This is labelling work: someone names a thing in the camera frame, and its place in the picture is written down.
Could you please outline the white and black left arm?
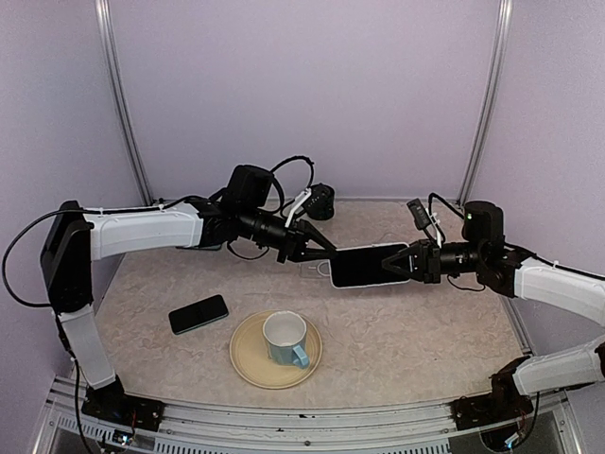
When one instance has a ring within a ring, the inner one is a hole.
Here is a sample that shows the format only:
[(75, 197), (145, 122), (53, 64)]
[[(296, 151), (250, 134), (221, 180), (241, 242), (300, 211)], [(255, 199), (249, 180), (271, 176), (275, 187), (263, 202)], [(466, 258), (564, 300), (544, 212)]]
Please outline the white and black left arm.
[(132, 401), (113, 385), (118, 378), (98, 334), (93, 262), (160, 248), (208, 248), (238, 238), (275, 250), (280, 263), (335, 256), (336, 246), (309, 221), (265, 210), (275, 184), (273, 172), (239, 165), (227, 186), (210, 199), (186, 196), (167, 204), (118, 210), (85, 209), (76, 201), (61, 205), (41, 252), (43, 279), (60, 332), (88, 386), (97, 390), (96, 406), (109, 418), (126, 419)]

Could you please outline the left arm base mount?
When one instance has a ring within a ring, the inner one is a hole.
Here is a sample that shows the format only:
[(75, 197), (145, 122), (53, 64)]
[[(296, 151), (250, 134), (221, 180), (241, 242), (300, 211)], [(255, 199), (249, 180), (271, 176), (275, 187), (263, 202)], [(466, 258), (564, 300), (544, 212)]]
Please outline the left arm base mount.
[(165, 403), (125, 393), (120, 382), (93, 389), (88, 387), (82, 412), (99, 420), (157, 432), (164, 415)]

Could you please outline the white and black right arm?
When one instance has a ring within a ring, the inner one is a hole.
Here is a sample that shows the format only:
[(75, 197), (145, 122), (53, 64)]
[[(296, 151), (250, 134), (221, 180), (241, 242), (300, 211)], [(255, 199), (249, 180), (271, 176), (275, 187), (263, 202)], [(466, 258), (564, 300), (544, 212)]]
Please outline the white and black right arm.
[[(382, 261), (406, 280), (438, 284), (444, 275), (472, 273), (479, 285), (508, 298), (545, 303), (604, 323), (604, 278), (561, 266), (505, 239), (504, 212), (489, 201), (463, 208), (462, 240), (427, 237)], [(506, 418), (521, 396), (598, 383), (604, 379), (604, 339), (597, 337), (560, 352), (516, 359), (492, 377), (483, 410)]]

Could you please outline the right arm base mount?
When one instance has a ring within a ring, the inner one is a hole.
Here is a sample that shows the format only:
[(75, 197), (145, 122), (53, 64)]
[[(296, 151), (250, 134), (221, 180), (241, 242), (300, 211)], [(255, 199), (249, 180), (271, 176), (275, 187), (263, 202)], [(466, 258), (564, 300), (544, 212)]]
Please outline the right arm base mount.
[(518, 392), (512, 371), (496, 373), (491, 384), (488, 393), (463, 396), (450, 404), (457, 430), (506, 422), (534, 411), (531, 398)]

